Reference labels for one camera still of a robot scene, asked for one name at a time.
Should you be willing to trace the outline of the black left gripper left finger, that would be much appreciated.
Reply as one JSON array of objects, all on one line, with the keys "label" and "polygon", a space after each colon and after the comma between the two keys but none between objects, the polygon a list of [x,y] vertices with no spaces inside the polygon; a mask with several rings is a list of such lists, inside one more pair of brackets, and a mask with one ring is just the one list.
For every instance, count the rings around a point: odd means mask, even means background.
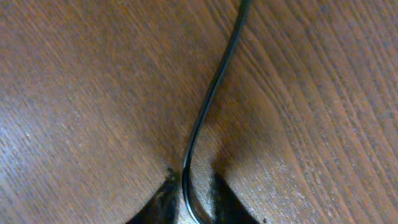
[{"label": "black left gripper left finger", "polygon": [[178,172],[168,168],[169,175],[145,206],[126,224],[175,224],[178,220]]}]

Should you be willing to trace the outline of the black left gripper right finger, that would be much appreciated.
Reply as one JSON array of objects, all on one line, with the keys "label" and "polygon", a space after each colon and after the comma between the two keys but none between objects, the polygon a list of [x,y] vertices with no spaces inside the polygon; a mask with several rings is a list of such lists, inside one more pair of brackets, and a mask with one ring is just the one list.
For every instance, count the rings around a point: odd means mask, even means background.
[{"label": "black left gripper right finger", "polygon": [[245,209],[224,178],[215,173],[213,180],[213,201],[216,224],[258,224]]}]

